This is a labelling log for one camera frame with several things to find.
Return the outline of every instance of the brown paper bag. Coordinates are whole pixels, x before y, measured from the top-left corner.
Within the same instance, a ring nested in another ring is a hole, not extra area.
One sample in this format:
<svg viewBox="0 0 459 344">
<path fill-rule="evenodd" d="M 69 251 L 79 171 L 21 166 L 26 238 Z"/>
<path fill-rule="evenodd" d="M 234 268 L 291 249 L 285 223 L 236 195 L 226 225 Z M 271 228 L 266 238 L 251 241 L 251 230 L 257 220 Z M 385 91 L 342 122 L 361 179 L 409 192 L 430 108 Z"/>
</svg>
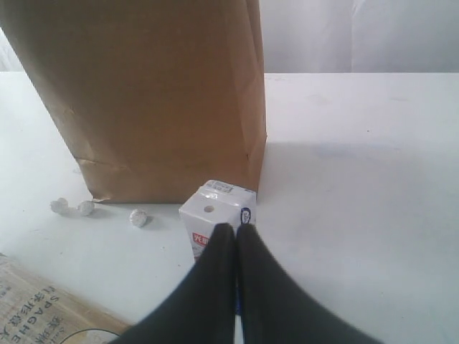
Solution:
<svg viewBox="0 0 459 344">
<path fill-rule="evenodd" d="M 0 23 L 96 200 L 257 189 L 258 0 L 0 0 Z"/>
<path fill-rule="evenodd" d="M 0 254 L 0 343 L 103 344 L 127 327 Z"/>
</svg>

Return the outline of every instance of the white table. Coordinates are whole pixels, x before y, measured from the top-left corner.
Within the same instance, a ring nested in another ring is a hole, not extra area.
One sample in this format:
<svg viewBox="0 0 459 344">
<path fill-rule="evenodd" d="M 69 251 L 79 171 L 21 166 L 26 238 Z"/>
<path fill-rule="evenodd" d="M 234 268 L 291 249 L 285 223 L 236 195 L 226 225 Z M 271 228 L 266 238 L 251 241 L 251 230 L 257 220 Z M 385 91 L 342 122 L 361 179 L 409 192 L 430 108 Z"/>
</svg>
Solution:
<svg viewBox="0 0 459 344">
<path fill-rule="evenodd" d="M 291 276 L 385 343 L 459 340 L 459 75 L 267 75 L 268 145 L 257 225 Z M 94 218 L 25 74 L 0 73 L 0 252 L 131 322 L 192 265 L 178 206 Z"/>
</svg>

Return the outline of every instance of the white wall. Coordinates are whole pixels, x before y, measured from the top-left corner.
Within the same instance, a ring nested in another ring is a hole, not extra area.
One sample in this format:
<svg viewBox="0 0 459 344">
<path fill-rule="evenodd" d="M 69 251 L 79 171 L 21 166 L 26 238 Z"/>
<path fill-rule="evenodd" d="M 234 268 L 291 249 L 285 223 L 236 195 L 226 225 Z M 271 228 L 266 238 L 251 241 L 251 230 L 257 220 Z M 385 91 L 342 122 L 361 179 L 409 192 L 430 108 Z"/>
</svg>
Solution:
<svg viewBox="0 0 459 344">
<path fill-rule="evenodd" d="M 459 0 L 260 0 L 267 72 L 459 72 Z M 21 66 L 0 30 L 0 71 Z"/>
</svg>

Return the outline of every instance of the white carton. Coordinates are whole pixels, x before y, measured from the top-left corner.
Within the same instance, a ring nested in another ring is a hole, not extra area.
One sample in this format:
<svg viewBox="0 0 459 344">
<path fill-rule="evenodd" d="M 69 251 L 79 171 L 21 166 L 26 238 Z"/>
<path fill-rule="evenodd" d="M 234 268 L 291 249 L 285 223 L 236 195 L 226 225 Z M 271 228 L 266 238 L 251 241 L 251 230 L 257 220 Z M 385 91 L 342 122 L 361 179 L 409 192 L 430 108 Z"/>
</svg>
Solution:
<svg viewBox="0 0 459 344">
<path fill-rule="evenodd" d="M 207 181 L 180 208 L 180 217 L 197 259 L 204 251 L 216 224 L 255 224 L 257 194 L 221 181 Z"/>
</svg>

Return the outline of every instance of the blue logo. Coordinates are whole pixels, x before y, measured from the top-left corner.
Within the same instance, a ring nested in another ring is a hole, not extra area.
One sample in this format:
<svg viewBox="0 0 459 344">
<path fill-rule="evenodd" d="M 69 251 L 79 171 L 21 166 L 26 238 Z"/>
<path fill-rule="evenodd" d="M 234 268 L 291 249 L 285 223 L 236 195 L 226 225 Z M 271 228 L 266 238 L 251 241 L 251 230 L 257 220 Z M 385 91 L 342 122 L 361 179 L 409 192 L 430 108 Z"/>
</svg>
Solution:
<svg viewBox="0 0 459 344">
<path fill-rule="evenodd" d="M 249 224 L 252 218 L 252 212 L 249 208 L 241 209 L 241 224 Z"/>
</svg>

